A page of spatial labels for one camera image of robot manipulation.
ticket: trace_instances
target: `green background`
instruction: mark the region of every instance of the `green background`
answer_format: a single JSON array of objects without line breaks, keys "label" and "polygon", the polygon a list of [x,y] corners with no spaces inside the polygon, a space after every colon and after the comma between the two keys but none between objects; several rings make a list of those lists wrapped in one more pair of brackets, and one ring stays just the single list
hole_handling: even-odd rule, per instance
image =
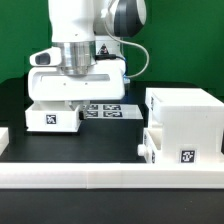
[{"label": "green background", "polygon": [[[224,99],[224,1],[146,0],[147,24],[131,41],[150,66],[139,81],[187,82]],[[0,1],[0,82],[21,77],[29,56],[50,46],[47,0]],[[144,55],[125,47],[130,75]]]}]

